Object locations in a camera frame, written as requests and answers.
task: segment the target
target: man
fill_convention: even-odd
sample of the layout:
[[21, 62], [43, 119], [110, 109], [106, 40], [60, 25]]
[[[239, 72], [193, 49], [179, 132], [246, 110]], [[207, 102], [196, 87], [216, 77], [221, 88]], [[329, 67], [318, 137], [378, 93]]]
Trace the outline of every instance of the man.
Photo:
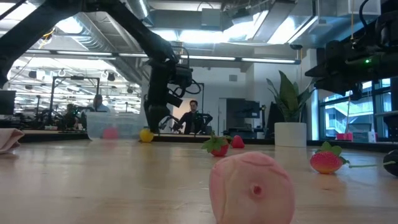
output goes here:
[[198, 133], [201, 131], [203, 126], [203, 119], [198, 117], [198, 102], [196, 100], [191, 100], [189, 105], [191, 107], [191, 111], [185, 113], [181, 117], [180, 122], [178, 122], [179, 124], [185, 123], [184, 134]]
[[93, 104], [89, 105], [89, 107], [94, 108], [96, 112], [111, 112], [111, 110], [107, 106], [102, 104], [102, 95], [99, 94], [95, 95]]

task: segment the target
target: man in dark jacket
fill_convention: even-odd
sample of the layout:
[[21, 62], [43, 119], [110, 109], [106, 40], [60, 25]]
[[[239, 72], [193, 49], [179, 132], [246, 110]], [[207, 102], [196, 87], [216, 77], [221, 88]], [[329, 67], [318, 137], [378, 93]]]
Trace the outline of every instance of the man in dark jacket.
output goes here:
[[185, 123], [185, 131], [184, 134], [190, 133], [198, 133], [201, 131], [203, 126], [203, 118], [200, 116], [198, 109], [198, 102], [196, 100], [191, 100], [189, 102], [191, 107], [191, 111], [185, 113], [181, 119], [179, 124]]

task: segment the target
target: pink toy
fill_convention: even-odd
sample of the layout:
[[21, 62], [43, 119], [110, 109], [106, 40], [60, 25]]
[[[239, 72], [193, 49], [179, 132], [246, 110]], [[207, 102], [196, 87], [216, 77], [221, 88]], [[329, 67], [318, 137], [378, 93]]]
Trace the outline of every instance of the pink toy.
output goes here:
[[118, 130], [116, 128], [107, 128], [104, 130], [103, 139], [117, 139], [119, 137]]
[[217, 224], [289, 224], [293, 219], [292, 181], [260, 152], [218, 161], [210, 174], [210, 198]]

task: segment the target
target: pink cloth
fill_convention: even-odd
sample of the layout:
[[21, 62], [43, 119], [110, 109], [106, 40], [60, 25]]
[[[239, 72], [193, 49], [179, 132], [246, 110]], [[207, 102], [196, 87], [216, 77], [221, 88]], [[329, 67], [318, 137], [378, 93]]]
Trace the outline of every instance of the pink cloth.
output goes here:
[[0, 154], [20, 146], [18, 140], [25, 135], [15, 128], [0, 128]]
[[293, 219], [292, 181], [261, 152], [218, 161], [211, 170], [209, 190], [217, 224], [289, 224]]

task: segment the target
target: yellow ball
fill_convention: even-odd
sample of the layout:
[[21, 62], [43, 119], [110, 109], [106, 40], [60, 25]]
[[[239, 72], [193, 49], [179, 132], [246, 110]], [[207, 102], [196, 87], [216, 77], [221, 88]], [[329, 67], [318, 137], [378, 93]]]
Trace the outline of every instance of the yellow ball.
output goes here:
[[149, 129], [142, 129], [139, 133], [139, 138], [142, 142], [151, 142], [154, 139], [154, 133], [152, 133]]

